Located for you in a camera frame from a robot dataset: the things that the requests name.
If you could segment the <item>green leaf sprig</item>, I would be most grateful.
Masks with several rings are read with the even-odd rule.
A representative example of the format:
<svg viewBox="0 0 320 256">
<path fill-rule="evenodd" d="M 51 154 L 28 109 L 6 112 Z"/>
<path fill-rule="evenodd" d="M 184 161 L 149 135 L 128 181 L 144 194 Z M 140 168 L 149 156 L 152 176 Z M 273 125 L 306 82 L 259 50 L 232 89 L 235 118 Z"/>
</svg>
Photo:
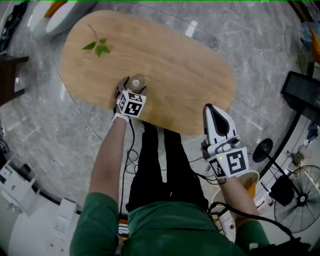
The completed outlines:
<svg viewBox="0 0 320 256">
<path fill-rule="evenodd" d="M 88 27 L 93 32 L 94 41 L 90 42 L 89 44 L 85 45 L 82 50 L 84 51 L 94 51 L 94 54 L 100 58 L 102 54 L 109 54 L 110 48 L 107 46 L 108 38 L 101 37 L 98 38 L 97 32 L 93 29 L 93 27 L 88 24 Z"/>
</svg>

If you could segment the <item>person's right forearm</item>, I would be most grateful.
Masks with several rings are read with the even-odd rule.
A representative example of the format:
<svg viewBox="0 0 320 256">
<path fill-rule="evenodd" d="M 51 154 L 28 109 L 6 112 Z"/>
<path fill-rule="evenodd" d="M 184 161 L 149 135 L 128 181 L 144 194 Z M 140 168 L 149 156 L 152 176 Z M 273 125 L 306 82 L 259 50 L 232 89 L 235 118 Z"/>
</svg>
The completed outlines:
<svg viewBox="0 0 320 256">
<path fill-rule="evenodd" d="M 237 177 L 230 177 L 219 185 L 226 204 L 243 213 L 258 216 L 254 200 Z"/>
</svg>

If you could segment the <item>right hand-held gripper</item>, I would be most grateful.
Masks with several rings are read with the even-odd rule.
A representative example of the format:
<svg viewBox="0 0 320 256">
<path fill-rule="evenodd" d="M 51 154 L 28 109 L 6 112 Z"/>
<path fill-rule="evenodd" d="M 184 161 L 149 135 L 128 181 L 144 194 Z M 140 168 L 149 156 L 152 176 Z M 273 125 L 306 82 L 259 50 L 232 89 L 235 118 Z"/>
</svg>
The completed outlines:
<svg viewBox="0 0 320 256">
<path fill-rule="evenodd" d="M 227 112 L 207 103 L 203 108 L 203 127 L 207 136 L 201 143 L 203 158 L 217 179 L 238 177 L 249 171 L 247 148 L 235 136 L 235 122 Z"/>
</svg>

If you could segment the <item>small round silver object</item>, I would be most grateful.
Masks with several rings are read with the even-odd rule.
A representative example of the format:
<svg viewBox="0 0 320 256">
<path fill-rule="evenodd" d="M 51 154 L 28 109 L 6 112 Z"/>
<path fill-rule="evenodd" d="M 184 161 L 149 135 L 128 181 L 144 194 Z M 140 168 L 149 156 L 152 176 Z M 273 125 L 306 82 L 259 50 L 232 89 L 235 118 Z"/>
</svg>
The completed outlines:
<svg viewBox="0 0 320 256">
<path fill-rule="evenodd" d="M 125 87 L 133 92 L 139 92 L 145 86 L 145 78 L 141 74 L 130 76 Z"/>
</svg>

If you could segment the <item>white round tub orange inside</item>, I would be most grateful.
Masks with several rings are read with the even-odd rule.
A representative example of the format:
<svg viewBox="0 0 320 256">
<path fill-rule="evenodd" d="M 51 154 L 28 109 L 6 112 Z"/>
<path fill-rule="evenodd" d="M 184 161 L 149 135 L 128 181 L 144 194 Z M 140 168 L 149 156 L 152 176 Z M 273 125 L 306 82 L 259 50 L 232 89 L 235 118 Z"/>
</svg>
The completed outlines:
<svg viewBox="0 0 320 256">
<path fill-rule="evenodd" d="M 244 186 L 244 188 L 248 191 L 251 198 L 254 200 L 256 196 L 256 186 L 259 181 L 260 175 L 257 171 L 250 170 L 247 173 L 241 174 L 237 176 L 239 182 Z M 219 188 L 217 192 L 211 199 L 211 203 L 214 202 L 222 202 L 225 203 L 225 199 L 221 189 Z M 221 204 L 218 204 L 212 212 L 218 213 L 219 221 L 221 225 L 218 226 L 219 229 L 222 229 L 222 233 L 232 242 L 235 241 L 236 238 L 236 225 L 233 220 L 233 213 L 227 210 L 225 213 L 223 211 L 226 210 Z"/>
</svg>

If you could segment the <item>white shelf unit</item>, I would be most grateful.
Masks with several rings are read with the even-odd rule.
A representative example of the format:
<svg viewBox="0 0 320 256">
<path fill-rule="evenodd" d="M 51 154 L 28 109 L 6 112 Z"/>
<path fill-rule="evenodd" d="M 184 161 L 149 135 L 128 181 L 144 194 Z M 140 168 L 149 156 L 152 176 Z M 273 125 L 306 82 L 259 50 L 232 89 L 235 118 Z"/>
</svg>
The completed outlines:
<svg viewBox="0 0 320 256">
<path fill-rule="evenodd" d="M 30 181 L 22 177 L 8 160 L 0 170 L 0 192 L 8 201 L 10 208 L 30 216 L 40 194 L 40 189 L 34 190 L 35 179 Z"/>
<path fill-rule="evenodd" d="M 67 235 L 72 226 L 72 220 L 77 212 L 77 204 L 66 198 L 63 198 L 53 223 L 53 237 L 56 254 L 62 256 L 66 251 Z"/>
</svg>

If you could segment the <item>person's black trousers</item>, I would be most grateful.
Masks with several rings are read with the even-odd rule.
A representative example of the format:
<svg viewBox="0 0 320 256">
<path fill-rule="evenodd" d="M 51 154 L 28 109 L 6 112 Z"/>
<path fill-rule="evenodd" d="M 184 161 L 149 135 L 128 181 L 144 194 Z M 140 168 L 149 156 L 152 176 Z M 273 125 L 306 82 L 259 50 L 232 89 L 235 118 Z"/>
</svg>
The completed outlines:
<svg viewBox="0 0 320 256">
<path fill-rule="evenodd" d="M 131 212 L 155 202 L 174 201 L 193 204 L 203 210 L 209 206 L 200 180 L 192 170 L 182 145 L 181 135 L 164 129 L 166 182 L 163 181 L 158 154 L 158 130 L 142 122 L 142 146 L 125 208 Z"/>
</svg>

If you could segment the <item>yellow cushion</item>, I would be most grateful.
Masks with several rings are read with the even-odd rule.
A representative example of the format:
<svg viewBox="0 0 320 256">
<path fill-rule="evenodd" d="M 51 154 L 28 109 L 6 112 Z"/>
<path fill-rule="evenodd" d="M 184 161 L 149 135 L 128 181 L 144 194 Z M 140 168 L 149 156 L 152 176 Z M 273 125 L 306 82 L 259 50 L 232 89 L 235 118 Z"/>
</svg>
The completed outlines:
<svg viewBox="0 0 320 256">
<path fill-rule="evenodd" d="M 44 17 L 45 18 L 51 18 L 55 14 L 55 12 L 67 2 L 68 2 L 67 0 L 55 0 L 55 1 L 53 1 L 51 3 L 51 5 L 50 5 L 49 9 L 44 14 Z"/>
</svg>

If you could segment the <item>light wooden coffee table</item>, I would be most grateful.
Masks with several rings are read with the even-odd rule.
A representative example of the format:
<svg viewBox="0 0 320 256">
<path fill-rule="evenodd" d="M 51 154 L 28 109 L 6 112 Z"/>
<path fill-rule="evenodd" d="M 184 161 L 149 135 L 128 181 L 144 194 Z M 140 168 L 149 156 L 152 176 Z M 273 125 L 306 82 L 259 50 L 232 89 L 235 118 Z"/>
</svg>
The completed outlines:
<svg viewBox="0 0 320 256">
<path fill-rule="evenodd" d="M 82 50 L 95 40 L 88 25 L 98 38 L 108 38 L 109 54 Z M 186 136 L 203 134 L 206 104 L 227 110 L 236 91 L 232 68 L 214 50 L 167 26 L 111 10 L 76 23 L 59 74 L 72 96 L 108 109 L 118 82 L 140 74 L 148 88 L 140 119 Z"/>
</svg>

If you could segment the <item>black television on stand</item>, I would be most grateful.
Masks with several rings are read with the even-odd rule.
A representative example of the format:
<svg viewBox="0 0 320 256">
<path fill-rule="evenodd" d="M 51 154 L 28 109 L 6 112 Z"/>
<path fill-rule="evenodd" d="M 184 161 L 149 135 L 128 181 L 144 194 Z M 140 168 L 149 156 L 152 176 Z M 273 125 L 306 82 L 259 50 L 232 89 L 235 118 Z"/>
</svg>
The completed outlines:
<svg viewBox="0 0 320 256">
<path fill-rule="evenodd" d="M 263 134 L 273 141 L 272 159 L 286 169 L 291 154 L 298 150 L 307 135 L 309 124 L 315 123 L 320 139 L 320 81 L 289 71 L 278 85 L 268 85 L 259 101 L 261 114 L 271 122 Z"/>
</svg>

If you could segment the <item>white wristband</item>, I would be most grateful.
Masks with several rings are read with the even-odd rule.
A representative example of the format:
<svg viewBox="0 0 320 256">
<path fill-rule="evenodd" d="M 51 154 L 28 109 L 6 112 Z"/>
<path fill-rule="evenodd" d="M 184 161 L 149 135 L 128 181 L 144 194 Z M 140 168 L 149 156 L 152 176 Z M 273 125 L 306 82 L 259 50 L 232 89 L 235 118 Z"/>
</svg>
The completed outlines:
<svg viewBox="0 0 320 256">
<path fill-rule="evenodd" d="M 116 119 L 122 119 L 122 120 L 126 121 L 127 123 L 129 123 L 129 121 L 130 121 L 130 119 L 129 119 L 128 116 L 123 115 L 123 114 L 118 113 L 118 112 L 116 112 L 116 113 L 113 115 L 113 118 L 112 118 L 111 122 L 113 123 Z"/>
</svg>

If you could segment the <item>dark wooden sink cabinet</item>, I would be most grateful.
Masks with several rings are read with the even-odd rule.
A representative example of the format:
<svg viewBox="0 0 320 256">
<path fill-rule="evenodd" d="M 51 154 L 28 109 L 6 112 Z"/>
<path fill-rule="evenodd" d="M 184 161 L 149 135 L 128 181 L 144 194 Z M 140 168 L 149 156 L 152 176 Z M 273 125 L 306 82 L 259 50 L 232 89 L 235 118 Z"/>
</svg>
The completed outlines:
<svg viewBox="0 0 320 256">
<path fill-rule="evenodd" d="M 26 63 L 28 60 L 28 56 L 0 55 L 0 107 L 25 93 L 25 89 L 15 92 L 15 80 L 17 65 Z"/>
</svg>

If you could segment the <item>black power adapter bag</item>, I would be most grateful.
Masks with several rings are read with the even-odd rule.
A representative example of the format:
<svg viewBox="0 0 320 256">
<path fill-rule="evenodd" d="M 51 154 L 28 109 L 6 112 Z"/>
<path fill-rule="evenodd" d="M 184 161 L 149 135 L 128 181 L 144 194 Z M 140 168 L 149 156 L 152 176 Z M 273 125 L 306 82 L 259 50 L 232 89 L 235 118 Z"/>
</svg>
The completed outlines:
<svg viewBox="0 0 320 256">
<path fill-rule="evenodd" d="M 295 202 L 295 192 L 288 176 L 280 176 L 270 188 L 269 196 L 282 206 Z"/>
</svg>

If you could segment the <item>person's green shirt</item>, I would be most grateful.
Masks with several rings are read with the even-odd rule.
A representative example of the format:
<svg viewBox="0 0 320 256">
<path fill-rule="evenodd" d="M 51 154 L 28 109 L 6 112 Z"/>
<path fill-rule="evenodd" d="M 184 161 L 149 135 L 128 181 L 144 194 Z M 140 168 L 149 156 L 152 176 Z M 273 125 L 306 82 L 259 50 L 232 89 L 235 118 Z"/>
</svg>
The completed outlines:
<svg viewBox="0 0 320 256">
<path fill-rule="evenodd" d="M 247 256 L 249 246 L 270 243 L 256 220 L 230 241 L 194 204 L 158 201 L 133 210 L 129 237 L 119 243 L 118 205 L 102 193 L 87 195 L 70 244 L 70 256 Z"/>
</svg>

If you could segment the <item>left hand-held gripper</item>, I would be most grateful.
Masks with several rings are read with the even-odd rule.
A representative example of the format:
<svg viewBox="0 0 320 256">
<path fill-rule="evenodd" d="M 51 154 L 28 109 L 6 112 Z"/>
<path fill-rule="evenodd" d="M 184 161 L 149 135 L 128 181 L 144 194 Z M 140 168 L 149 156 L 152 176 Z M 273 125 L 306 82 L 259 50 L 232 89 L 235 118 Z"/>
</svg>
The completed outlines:
<svg viewBox="0 0 320 256">
<path fill-rule="evenodd" d="M 117 93 L 120 94 L 120 98 L 116 104 L 122 115 L 138 118 L 146 103 L 148 87 L 144 86 L 139 94 L 126 90 L 129 79 L 129 76 L 125 76 L 118 82 Z"/>
</svg>

